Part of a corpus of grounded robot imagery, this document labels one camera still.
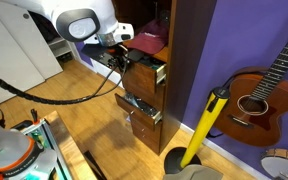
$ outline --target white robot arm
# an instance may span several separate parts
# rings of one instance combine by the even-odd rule
[[[57,32],[72,42],[113,46],[132,39],[132,25],[119,23],[111,0],[0,0],[50,20]]]

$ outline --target white wardrobe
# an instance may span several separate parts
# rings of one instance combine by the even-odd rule
[[[27,10],[0,2],[0,78],[26,91],[61,71]],[[13,96],[0,88],[0,103]]]

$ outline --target wire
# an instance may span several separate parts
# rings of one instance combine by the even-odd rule
[[[124,51],[126,51],[126,57],[128,56],[128,51],[127,51],[127,48],[125,48],[123,45],[119,45],[121,48],[124,49]],[[98,94],[99,91],[103,88],[104,84],[107,82],[107,80],[109,79],[109,77],[111,76],[111,74],[114,72],[114,70],[117,68],[117,65],[114,66],[113,68],[111,68],[111,71],[109,72],[109,74],[106,76],[106,78],[104,79],[104,81],[101,83],[101,85],[97,88],[97,90],[91,94],[91,95],[88,95],[88,96],[85,96],[85,97],[82,97],[82,98],[78,98],[78,99],[72,99],[72,100],[52,100],[52,99],[46,99],[46,98],[41,98],[41,97],[38,97],[38,96],[35,96],[35,95],[31,95],[31,94],[28,94],[26,92],[23,92],[15,87],[13,87],[12,85],[8,84],[7,82],[5,82],[4,80],[2,80],[0,78],[0,87],[4,90],[7,90],[9,91],[10,93],[13,93],[21,98],[25,98],[27,100],[31,100],[31,101],[34,101],[34,102],[38,102],[38,103],[43,103],[43,104],[51,104],[51,105],[69,105],[69,104],[77,104],[77,103],[81,103],[81,102],[85,102],[85,101],[88,101],[92,98],[95,98],[95,97],[99,97],[99,96],[102,96],[102,95],[105,95],[111,91],[113,91],[121,82],[122,82],[122,79],[124,77],[124,74],[126,72],[126,69],[127,69],[127,65],[128,65],[129,61],[126,60],[124,61],[124,67],[123,67],[123,72],[122,72],[122,75],[121,75],[121,78],[120,80],[118,81],[118,83],[110,90],[104,92],[104,93],[101,93],[101,94]]]

